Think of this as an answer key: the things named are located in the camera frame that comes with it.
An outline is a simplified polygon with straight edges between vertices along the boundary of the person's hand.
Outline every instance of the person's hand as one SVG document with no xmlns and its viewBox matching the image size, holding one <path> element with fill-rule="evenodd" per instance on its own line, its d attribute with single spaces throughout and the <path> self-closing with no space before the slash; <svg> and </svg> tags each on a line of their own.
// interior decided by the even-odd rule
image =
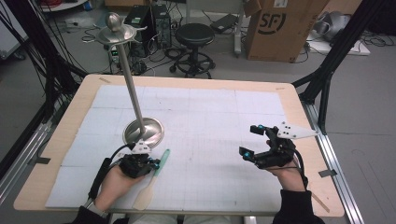
<svg viewBox="0 0 396 224">
<path fill-rule="evenodd" d="M 296 163 L 296 161 L 291 161 L 283 167 L 273 166 L 265 170 L 277 176 L 283 189 L 290 191 L 305 191 L 304 183 Z"/>
<path fill-rule="evenodd" d="M 118 198 L 126 194 L 133 185 L 143 178 L 144 176 L 140 176 L 133 179 L 125 175 L 118 165 L 114 166 L 107 173 L 102 183 L 101 191 L 94 202 L 95 206 L 101 211 L 106 211 Z"/>
</svg>

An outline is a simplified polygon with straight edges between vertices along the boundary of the caster wheel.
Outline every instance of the caster wheel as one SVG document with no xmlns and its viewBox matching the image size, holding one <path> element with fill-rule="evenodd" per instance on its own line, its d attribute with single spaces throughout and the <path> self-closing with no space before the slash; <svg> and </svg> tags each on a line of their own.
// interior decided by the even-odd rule
<svg viewBox="0 0 396 224">
<path fill-rule="evenodd" d="M 175 67 L 174 65 L 172 65 L 172 66 L 169 68 L 169 72 L 175 73 L 175 72 L 176 72 L 176 67 Z"/>
</svg>

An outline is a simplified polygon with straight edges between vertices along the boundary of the wooden table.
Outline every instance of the wooden table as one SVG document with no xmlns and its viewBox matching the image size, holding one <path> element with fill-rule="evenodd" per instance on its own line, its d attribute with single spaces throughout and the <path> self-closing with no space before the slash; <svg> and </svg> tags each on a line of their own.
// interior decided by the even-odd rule
<svg viewBox="0 0 396 224">
<path fill-rule="evenodd" d="M 134 77 L 136 86 L 224 89 L 240 91 L 268 91 L 278 93 L 289 123 L 310 128 L 298 94 L 289 83 L 248 82 L 169 77 Z M 124 77 L 89 75 L 85 77 L 72 103 L 67 108 L 56 131 L 49 140 L 42 157 L 50 158 L 49 164 L 37 164 L 18 195 L 14 207 L 17 210 L 54 211 L 45 206 L 54 185 L 64 155 L 71 147 L 78 128 L 91 107 L 101 85 L 125 85 Z M 304 158 L 308 188 L 313 192 L 314 212 L 320 217 L 341 217 L 344 207 L 332 182 L 318 172 L 327 170 L 318 143 L 314 137 L 294 141 Z"/>
</svg>

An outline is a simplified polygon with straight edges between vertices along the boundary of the stool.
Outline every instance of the stool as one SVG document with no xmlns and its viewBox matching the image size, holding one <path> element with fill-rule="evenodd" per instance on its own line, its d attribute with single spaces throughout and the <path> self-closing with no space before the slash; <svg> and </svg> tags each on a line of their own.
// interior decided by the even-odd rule
<svg viewBox="0 0 396 224">
<path fill-rule="evenodd" d="M 209 69 L 215 68 L 216 65 L 209 56 L 198 52 L 198 48 L 213 42 L 215 39 L 213 30 L 201 23 L 188 23 L 180 26 L 175 36 L 180 44 L 186 46 L 187 49 L 191 49 L 192 52 L 186 52 L 178 56 L 169 71 L 175 73 L 178 68 L 185 73 L 185 77 L 189 75 L 195 77 L 195 75 L 207 73 L 207 77 L 211 79 Z"/>
</svg>

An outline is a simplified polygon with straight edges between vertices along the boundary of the round metal base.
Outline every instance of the round metal base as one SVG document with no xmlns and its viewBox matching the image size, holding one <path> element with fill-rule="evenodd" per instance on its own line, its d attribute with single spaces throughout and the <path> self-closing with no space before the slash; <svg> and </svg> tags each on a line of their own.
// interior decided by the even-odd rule
<svg viewBox="0 0 396 224">
<path fill-rule="evenodd" d="M 137 143 L 143 139 L 150 148 L 156 147 L 163 140 L 163 125 L 153 118 L 143 118 L 143 125 L 146 128 L 144 133 L 140 133 L 139 122 L 136 120 L 128 124 L 123 132 L 122 139 L 125 144 Z"/>
</svg>

